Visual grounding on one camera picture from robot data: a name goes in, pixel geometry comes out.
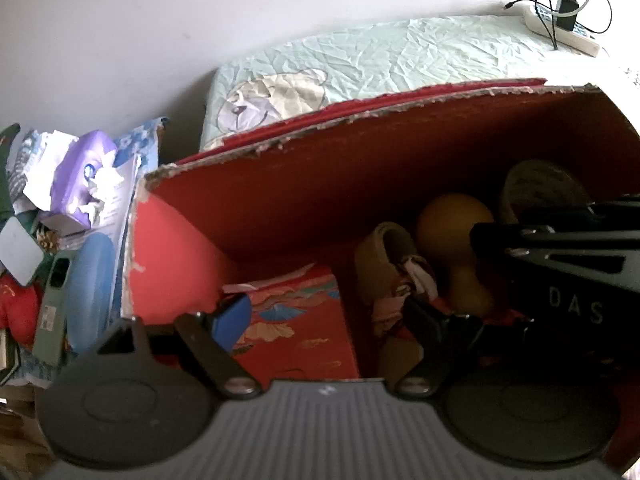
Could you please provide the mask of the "red decorated snack box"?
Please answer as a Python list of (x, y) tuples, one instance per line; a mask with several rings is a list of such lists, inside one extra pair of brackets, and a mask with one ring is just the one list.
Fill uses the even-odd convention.
[(330, 380), (360, 376), (337, 280), (328, 266), (224, 286), (244, 292), (252, 316), (234, 358), (267, 387), (275, 379)]

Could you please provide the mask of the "red cardboard box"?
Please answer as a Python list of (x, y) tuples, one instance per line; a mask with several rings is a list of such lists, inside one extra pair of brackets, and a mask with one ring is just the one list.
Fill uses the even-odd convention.
[[(126, 308), (161, 323), (210, 310), (224, 285), (329, 261), (386, 220), (452, 191), (502, 211), (509, 170), (564, 169), (595, 197), (639, 189), (633, 107), (593, 87), (460, 84), (383, 96), (236, 136), (137, 186)], [(448, 434), (429, 406), (378, 382), (276, 385), (224, 408), (204, 438), (139, 479), (526, 479)]]

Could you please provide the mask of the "wooden knob massager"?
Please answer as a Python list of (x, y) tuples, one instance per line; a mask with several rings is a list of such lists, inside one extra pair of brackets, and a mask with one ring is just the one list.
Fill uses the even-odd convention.
[(476, 276), (470, 233), (477, 223), (493, 221), (485, 205), (461, 194), (440, 196), (420, 214), (418, 245), (438, 269), (451, 310), (490, 315), (494, 300)]

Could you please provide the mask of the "blue patterned bag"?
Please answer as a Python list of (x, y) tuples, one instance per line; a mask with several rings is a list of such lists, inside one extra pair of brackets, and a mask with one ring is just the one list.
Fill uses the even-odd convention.
[(114, 273), (112, 292), (108, 309), (104, 310), (106, 318), (98, 335), (108, 326), (120, 318), (122, 308), (122, 268), (124, 267), (125, 245), (128, 228), (129, 211), (134, 198), (134, 188), (137, 182), (146, 174), (158, 167), (160, 142), (168, 124), (167, 117), (157, 117), (148, 120), (141, 126), (119, 136), (116, 144), (114, 168), (124, 178), (111, 199), (104, 208), (103, 219), (91, 231), (63, 237), (60, 248), (79, 250), (85, 239), (94, 232), (106, 235), (114, 246)]

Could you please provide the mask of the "grey phone case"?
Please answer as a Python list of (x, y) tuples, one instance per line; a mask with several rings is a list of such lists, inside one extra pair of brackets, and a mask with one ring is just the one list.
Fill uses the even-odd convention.
[(59, 366), (61, 362), (66, 323), (65, 286), (74, 255), (74, 252), (62, 250), (53, 258), (39, 311), (32, 353), (50, 366)]

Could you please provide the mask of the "purple cartoon tissue pack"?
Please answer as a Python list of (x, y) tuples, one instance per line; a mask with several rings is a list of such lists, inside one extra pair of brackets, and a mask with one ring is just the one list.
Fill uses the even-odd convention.
[(62, 236), (90, 229), (101, 201), (92, 195), (96, 176), (113, 167), (117, 146), (103, 131), (81, 136), (56, 167), (50, 189), (50, 210), (42, 223)]

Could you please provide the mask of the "white power strip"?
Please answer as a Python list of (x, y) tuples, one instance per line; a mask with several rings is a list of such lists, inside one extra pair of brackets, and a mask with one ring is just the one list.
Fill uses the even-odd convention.
[(530, 4), (523, 9), (524, 23), (529, 30), (537, 35), (555, 40), (557, 44), (564, 44), (585, 55), (595, 58), (601, 51), (601, 46), (591, 32), (584, 26), (575, 24), (572, 30), (565, 30), (555, 23), (555, 18), (541, 4)]

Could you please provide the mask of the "red plush toy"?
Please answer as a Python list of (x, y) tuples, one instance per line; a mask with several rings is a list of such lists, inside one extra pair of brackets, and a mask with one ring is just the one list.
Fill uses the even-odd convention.
[(0, 328), (27, 350), (34, 345), (42, 296), (38, 284), (22, 286), (9, 273), (0, 278)]

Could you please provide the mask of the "black charger plug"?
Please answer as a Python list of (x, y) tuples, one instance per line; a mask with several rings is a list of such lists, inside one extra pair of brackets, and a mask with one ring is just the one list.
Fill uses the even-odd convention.
[(566, 16), (566, 14), (578, 8), (579, 4), (577, 0), (558, 0), (555, 11), (561, 14), (561, 16), (554, 19), (555, 25), (567, 32), (572, 32), (576, 23), (576, 14), (571, 16)]

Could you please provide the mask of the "white square card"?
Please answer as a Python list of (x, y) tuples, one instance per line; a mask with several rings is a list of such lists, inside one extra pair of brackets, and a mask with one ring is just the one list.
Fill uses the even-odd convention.
[(1, 229), (0, 260), (2, 266), (22, 286), (32, 282), (43, 263), (43, 250), (15, 217), (9, 218)]

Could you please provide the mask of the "green patterned bed sheet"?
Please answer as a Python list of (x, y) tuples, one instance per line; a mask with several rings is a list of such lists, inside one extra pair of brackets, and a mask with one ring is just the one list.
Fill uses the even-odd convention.
[(296, 39), (215, 70), (200, 149), (338, 102), (438, 84), (551, 80), (581, 59), (553, 50), (516, 16), (417, 18)]

